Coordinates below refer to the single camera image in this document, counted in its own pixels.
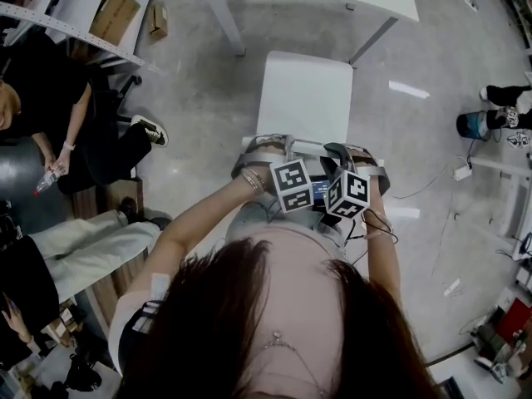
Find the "gray floor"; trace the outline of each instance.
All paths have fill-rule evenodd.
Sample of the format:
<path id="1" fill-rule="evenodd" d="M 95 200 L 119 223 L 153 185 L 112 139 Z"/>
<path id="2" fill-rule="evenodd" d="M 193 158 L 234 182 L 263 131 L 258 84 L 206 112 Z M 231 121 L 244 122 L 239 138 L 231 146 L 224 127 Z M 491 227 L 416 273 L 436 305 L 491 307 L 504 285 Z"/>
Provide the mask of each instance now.
<path id="1" fill-rule="evenodd" d="M 144 31 L 138 54 L 168 71 L 143 71 L 145 83 L 131 93 L 128 111 L 151 116 L 170 134 L 170 145 L 154 150 L 139 166 L 145 204 L 177 215 L 229 179 L 243 135 L 251 135 L 259 113 L 268 52 L 282 50 L 346 61 L 386 18 L 367 8 L 234 0 L 247 56 L 235 59 L 204 0 L 162 0 L 170 34 L 151 43 Z M 523 41 L 499 0 L 416 0 L 421 21 L 399 22 L 354 72 L 349 140 L 386 161 L 392 190 L 389 209 L 419 209 L 419 219 L 393 218 L 400 243 L 406 313 L 428 359 L 467 342 L 461 329 L 494 303 L 515 271 L 496 246 L 459 226 L 452 214 L 473 211 L 482 220 L 499 189 L 498 175 L 476 170 L 456 183 L 443 174 L 410 199 L 442 169 L 466 155 L 470 142 L 455 129 L 456 116 L 485 107 L 481 86 L 525 84 L 530 66 Z M 430 93 L 422 100 L 388 88 L 399 81 Z M 501 142 L 479 144 L 475 153 L 525 165 L 523 153 Z M 224 236 L 227 218 L 199 247 Z M 364 252 L 350 244 L 350 259 Z M 367 261 L 357 264 L 366 272 Z M 460 278 L 455 292 L 447 286 Z"/>

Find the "cardboard box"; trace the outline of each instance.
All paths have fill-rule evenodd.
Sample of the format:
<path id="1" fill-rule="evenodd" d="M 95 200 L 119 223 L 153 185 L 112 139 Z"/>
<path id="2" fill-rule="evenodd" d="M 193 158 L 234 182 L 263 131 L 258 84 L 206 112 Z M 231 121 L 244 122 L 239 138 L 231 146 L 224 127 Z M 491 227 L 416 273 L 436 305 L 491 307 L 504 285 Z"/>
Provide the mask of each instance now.
<path id="1" fill-rule="evenodd" d="M 150 35 L 160 40 L 168 35 L 168 12 L 163 3 L 157 2 L 150 6 Z"/>
<path id="2" fill-rule="evenodd" d="M 118 46 L 139 9 L 135 0 L 107 0 L 95 16 L 90 33 Z"/>

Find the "gray fabric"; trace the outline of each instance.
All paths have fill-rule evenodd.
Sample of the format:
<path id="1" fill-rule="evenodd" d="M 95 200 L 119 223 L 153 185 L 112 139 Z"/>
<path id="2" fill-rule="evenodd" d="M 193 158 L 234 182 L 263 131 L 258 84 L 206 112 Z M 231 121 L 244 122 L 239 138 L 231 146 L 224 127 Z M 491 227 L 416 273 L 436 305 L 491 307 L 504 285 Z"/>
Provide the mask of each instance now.
<path id="1" fill-rule="evenodd" d="M 226 239 L 233 241 L 241 239 L 249 228 L 267 224 L 269 227 L 289 227 L 296 225 L 300 234 L 306 235 L 313 240 L 323 243 L 326 249 L 333 248 L 333 257 L 345 257 L 343 246 L 344 239 L 339 228 L 331 228 L 323 223 L 323 214 L 311 209 L 301 209 L 292 213 L 284 214 L 278 199 L 271 194 L 263 194 L 255 201 L 245 204 L 236 214 L 231 225 L 227 229 Z"/>

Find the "table leg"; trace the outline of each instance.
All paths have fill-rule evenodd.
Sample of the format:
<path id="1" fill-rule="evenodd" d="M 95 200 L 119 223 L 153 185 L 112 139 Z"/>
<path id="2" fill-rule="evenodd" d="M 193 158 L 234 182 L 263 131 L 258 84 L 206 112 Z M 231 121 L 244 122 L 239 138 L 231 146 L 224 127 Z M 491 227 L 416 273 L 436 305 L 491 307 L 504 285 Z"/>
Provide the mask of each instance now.
<path id="1" fill-rule="evenodd" d="M 360 49 L 358 49 L 357 53 L 355 53 L 355 56 L 353 56 L 349 63 L 352 67 L 354 67 L 355 62 L 364 54 L 366 51 L 375 44 L 375 42 L 381 38 L 386 31 L 388 31 L 393 25 L 398 21 L 396 17 L 389 17 L 386 22 L 382 24 L 382 26 L 365 42 Z"/>
<path id="2" fill-rule="evenodd" d="M 218 18 L 218 22 L 224 30 L 225 35 L 229 39 L 229 43 L 231 43 L 234 55 L 237 57 L 244 56 L 246 54 L 246 48 L 242 43 L 239 29 L 237 28 L 236 23 L 234 23 L 231 11 L 227 7 L 227 2 L 225 0 L 207 1 L 213 9 L 214 15 Z"/>

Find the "black chair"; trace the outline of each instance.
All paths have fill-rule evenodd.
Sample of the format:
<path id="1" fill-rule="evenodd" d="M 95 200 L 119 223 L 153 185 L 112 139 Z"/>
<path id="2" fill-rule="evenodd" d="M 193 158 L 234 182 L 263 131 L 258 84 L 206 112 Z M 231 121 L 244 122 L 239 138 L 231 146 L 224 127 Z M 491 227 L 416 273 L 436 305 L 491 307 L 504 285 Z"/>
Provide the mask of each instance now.
<path id="1" fill-rule="evenodd" d="M 118 91 L 109 87 L 109 80 L 102 69 L 93 67 L 90 68 L 89 84 L 92 89 L 91 110 L 87 111 L 86 122 L 90 122 L 97 116 L 111 116 L 119 122 L 131 122 L 131 118 L 120 116 L 119 111 L 131 86 L 140 86 L 142 77 L 130 76 L 124 86 Z"/>

